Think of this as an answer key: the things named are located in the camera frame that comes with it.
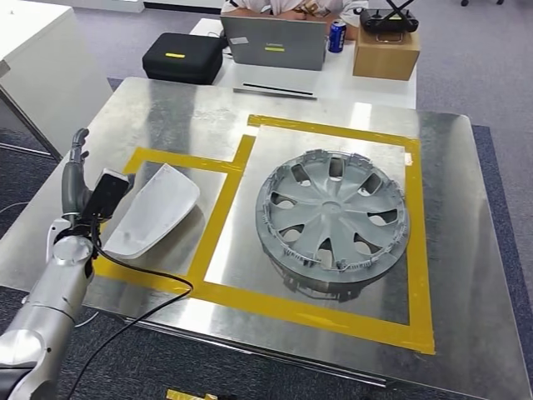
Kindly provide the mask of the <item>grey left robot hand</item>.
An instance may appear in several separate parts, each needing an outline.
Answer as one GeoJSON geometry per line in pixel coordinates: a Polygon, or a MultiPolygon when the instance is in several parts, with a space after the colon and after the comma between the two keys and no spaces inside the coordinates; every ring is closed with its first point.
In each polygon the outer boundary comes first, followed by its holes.
{"type": "Polygon", "coordinates": [[[82,212],[90,195],[90,191],[85,184],[84,172],[85,159],[89,155],[88,150],[84,149],[88,135],[89,130],[84,127],[73,136],[68,161],[62,175],[61,199],[63,215],[82,212]]]}

